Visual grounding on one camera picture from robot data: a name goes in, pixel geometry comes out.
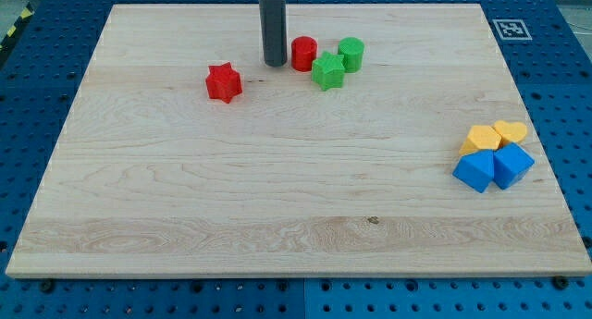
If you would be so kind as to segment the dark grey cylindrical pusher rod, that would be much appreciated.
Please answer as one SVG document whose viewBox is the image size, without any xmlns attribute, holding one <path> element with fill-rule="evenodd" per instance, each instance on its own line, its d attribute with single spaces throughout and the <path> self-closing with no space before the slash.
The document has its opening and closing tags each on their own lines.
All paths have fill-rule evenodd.
<svg viewBox="0 0 592 319">
<path fill-rule="evenodd" d="M 258 0 L 264 61 L 270 67 L 287 62 L 286 0 Z"/>
</svg>

